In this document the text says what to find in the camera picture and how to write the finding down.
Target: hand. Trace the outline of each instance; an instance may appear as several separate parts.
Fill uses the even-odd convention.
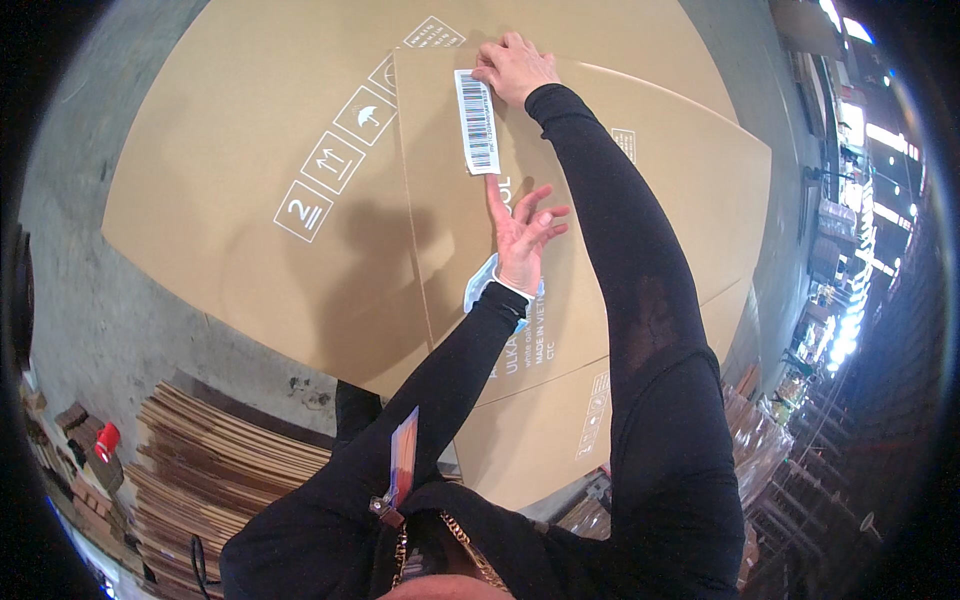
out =
[[[523,108],[530,92],[544,84],[558,84],[557,62],[552,54],[538,54],[534,42],[509,32],[497,43],[480,44],[473,79],[493,86],[508,105]]]
[[[543,247],[569,229],[566,223],[553,225],[553,220],[570,214],[570,207],[556,206],[536,212],[537,203],[553,191],[553,186],[547,184],[524,196],[511,215],[500,198],[496,175],[487,174],[485,178],[487,204],[496,225],[496,251],[500,254],[496,276],[505,284],[536,296]]]

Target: black sleeve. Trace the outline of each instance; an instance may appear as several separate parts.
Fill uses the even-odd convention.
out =
[[[735,593],[743,515],[732,443],[680,243],[646,181],[575,93],[544,85],[526,109],[564,168],[607,305],[611,544],[631,563],[623,575],[656,588],[654,568],[692,595]]]
[[[287,597],[355,589],[356,582],[344,578],[369,575],[377,519],[368,506],[390,486],[394,430],[420,407],[416,488],[435,471],[464,424],[526,306],[519,294],[496,282],[488,285],[371,425],[227,542],[220,559],[227,599],[276,597],[277,589]]]

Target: concrete floor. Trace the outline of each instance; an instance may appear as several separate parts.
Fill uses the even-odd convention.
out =
[[[766,0],[681,0],[717,63],[740,125],[773,150],[771,198],[754,293],[730,357],[731,381],[759,357],[761,390],[803,308],[809,235],[798,240],[801,171],[818,165]],[[112,420],[134,458],[135,415],[179,368],[251,406],[334,434],[335,380],[208,318],[157,285],[100,233],[117,159],[137,109],[205,0],[118,0],[89,33],[51,98],[20,213],[33,235],[34,362],[51,415],[79,400]],[[813,210],[805,212],[813,218]],[[548,516],[575,492],[539,503]]]

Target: barcode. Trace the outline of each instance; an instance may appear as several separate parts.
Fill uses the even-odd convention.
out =
[[[476,167],[490,166],[491,119],[487,114],[487,89],[469,73],[460,74],[464,119],[467,123],[470,162]]]
[[[470,69],[457,69],[460,128],[464,138],[464,160],[473,175],[500,173],[500,154],[496,148],[496,125],[490,89],[470,76]]]

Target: gold chain necklace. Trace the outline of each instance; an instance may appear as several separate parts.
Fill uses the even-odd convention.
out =
[[[440,518],[444,521],[446,528],[450,530],[453,538],[463,546],[467,552],[467,556],[470,557],[473,564],[480,571],[480,575],[483,576],[484,581],[497,589],[509,592],[506,584],[503,583],[500,576],[493,570],[487,558],[473,545],[473,542],[470,541],[470,537],[467,535],[467,532],[464,531],[463,527],[460,526],[460,523],[450,516],[447,511],[441,511]],[[407,565],[407,523],[405,520],[400,525],[400,535],[396,539],[394,558],[396,559],[396,574],[394,575],[394,582],[391,585],[391,589],[400,585],[403,567]]]

